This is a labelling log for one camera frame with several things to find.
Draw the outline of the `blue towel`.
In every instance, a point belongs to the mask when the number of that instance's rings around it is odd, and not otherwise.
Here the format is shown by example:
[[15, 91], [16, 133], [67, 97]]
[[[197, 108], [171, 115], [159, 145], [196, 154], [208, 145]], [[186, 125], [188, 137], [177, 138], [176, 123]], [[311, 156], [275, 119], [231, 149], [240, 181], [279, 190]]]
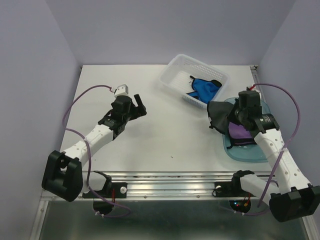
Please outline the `blue towel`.
[[192, 75], [190, 75], [189, 77], [192, 79], [192, 92], [187, 93], [187, 95], [201, 101], [204, 104], [208, 104], [223, 86], [219, 81], [215, 79], [204, 80], [201, 78], [195, 78]]

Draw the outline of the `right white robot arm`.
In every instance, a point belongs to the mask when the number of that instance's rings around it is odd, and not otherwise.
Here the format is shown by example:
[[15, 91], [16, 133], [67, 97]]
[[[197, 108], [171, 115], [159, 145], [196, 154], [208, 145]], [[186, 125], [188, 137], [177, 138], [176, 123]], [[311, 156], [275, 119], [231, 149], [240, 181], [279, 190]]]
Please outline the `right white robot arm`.
[[248, 192], [258, 197], [279, 222], [313, 215], [320, 204], [320, 188], [312, 185], [298, 168], [274, 116], [262, 112], [259, 93], [241, 91], [230, 119], [249, 131], [272, 168], [267, 181], [252, 171], [239, 170], [230, 182], [231, 192], [235, 195]]

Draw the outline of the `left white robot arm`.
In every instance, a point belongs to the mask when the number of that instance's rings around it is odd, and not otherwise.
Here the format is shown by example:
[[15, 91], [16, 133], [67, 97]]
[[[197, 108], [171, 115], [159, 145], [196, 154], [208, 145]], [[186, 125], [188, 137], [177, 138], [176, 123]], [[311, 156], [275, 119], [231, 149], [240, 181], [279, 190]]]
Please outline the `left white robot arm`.
[[68, 201], [74, 201], [84, 187], [83, 166], [102, 147], [115, 140], [129, 121], [147, 114], [139, 94], [134, 95], [136, 104], [127, 95], [118, 95], [111, 103], [112, 109], [98, 121], [93, 130], [66, 150], [54, 150], [48, 156], [41, 187]]

